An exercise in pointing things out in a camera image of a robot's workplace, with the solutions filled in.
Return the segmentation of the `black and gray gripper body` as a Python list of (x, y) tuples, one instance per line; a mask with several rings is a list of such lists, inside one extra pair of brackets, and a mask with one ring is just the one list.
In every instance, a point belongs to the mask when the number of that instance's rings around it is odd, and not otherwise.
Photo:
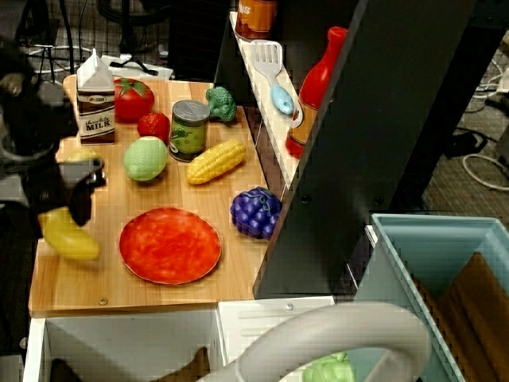
[(6, 217), (16, 230), (31, 239), (42, 237), (38, 217), (69, 208), (72, 187), (93, 173), (103, 173), (102, 158), (77, 162), (41, 159), (31, 166), (6, 167)]

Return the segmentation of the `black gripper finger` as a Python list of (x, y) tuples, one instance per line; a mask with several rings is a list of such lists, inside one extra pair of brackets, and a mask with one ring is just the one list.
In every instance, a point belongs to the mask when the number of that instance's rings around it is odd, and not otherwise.
[(69, 211), (73, 220), (84, 226), (91, 219), (91, 195), (96, 188), (105, 186), (104, 173), (93, 173), (72, 187), (69, 201)]

